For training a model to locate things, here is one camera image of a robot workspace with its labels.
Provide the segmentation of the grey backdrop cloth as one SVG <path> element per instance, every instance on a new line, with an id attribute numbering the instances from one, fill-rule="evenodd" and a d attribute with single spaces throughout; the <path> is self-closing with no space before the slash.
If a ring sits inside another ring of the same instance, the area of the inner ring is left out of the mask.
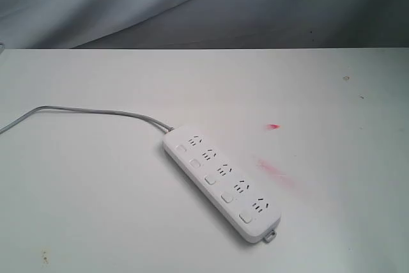
<path id="1" fill-rule="evenodd" d="M 408 0 L 1 0 L 9 49 L 407 45 Z"/>

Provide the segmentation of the white five-outlet power strip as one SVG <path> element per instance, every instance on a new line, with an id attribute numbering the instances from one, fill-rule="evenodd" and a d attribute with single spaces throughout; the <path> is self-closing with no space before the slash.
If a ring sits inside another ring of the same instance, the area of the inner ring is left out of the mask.
<path id="1" fill-rule="evenodd" d="M 260 184 L 195 127 L 165 134 L 163 148 L 212 205 L 250 244 L 271 242 L 281 211 Z"/>

